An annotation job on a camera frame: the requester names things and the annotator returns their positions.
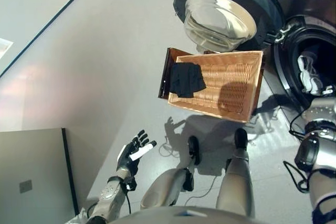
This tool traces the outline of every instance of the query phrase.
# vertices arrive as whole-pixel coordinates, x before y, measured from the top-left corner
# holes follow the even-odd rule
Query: gray panel
[[[73,218],[61,129],[1,132],[0,146],[1,223]]]

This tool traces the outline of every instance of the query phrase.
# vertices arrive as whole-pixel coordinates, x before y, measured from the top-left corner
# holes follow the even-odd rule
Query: wicker basket
[[[179,56],[176,62],[201,66],[206,89],[194,98],[170,93],[168,103],[217,118],[247,122],[251,116],[260,81],[262,51]]]

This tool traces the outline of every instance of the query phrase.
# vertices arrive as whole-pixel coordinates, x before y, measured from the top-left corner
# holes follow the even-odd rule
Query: black cloth
[[[192,98],[194,92],[205,89],[201,67],[197,64],[174,63],[171,72],[170,92],[181,98]]]

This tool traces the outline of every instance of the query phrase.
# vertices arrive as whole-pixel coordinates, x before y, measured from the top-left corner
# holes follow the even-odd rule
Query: washing machine
[[[174,0],[173,5],[199,51],[264,51],[264,77],[289,122],[314,98],[335,95],[335,0]]]

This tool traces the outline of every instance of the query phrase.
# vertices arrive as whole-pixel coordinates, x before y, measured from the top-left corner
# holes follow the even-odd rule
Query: robot leg
[[[248,165],[247,133],[238,129],[235,133],[236,150],[226,169],[216,208],[254,217],[254,200]]]

